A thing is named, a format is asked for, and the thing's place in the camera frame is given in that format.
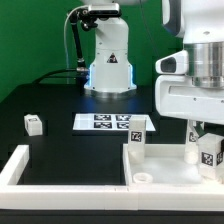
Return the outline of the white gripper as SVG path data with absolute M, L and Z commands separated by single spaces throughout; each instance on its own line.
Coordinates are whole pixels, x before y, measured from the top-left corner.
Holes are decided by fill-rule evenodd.
M 155 105 L 162 116 L 224 125 L 224 79 L 190 77 L 186 50 L 155 64 Z

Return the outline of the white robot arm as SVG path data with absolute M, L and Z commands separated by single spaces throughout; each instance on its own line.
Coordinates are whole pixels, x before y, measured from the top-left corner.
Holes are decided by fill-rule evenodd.
M 136 89 L 128 62 L 125 0 L 88 0 L 95 59 L 85 91 L 105 97 Z M 182 50 L 155 63 L 155 106 L 162 116 L 224 124 L 224 0 L 161 0 L 161 25 Z

